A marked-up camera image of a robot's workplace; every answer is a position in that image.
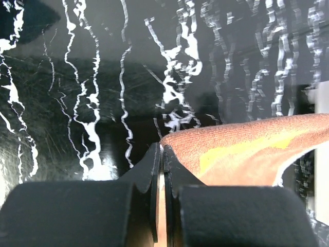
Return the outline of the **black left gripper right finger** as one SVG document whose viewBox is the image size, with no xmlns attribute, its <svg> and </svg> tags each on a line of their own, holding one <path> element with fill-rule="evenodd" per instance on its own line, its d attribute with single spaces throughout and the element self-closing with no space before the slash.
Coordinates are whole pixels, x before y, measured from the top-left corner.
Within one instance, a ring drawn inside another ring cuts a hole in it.
<svg viewBox="0 0 329 247">
<path fill-rule="evenodd" d="M 168 246 L 318 246 L 298 196 L 282 187 L 206 186 L 163 151 Z"/>
</svg>

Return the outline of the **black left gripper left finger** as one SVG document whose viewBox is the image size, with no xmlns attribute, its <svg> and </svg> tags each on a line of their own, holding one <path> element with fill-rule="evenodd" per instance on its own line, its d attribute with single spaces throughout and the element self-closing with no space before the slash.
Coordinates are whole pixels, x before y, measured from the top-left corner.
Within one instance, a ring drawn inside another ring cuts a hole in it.
<svg viewBox="0 0 329 247">
<path fill-rule="evenodd" d="M 153 246 L 159 143 L 115 181 L 29 182 L 1 208 L 1 246 Z"/>
</svg>

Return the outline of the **yellow towel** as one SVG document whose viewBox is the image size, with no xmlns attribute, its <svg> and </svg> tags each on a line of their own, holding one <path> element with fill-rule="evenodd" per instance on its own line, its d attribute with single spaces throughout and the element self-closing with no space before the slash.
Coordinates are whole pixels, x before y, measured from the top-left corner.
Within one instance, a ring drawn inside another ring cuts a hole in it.
<svg viewBox="0 0 329 247">
<path fill-rule="evenodd" d="M 279 187 L 285 169 L 328 142 L 328 115 L 282 116 L 182 130 L 160 144 L 206 186 Z M 160 245 L 167 245 L 165 192 L 160 199 Z"/>
</svg>

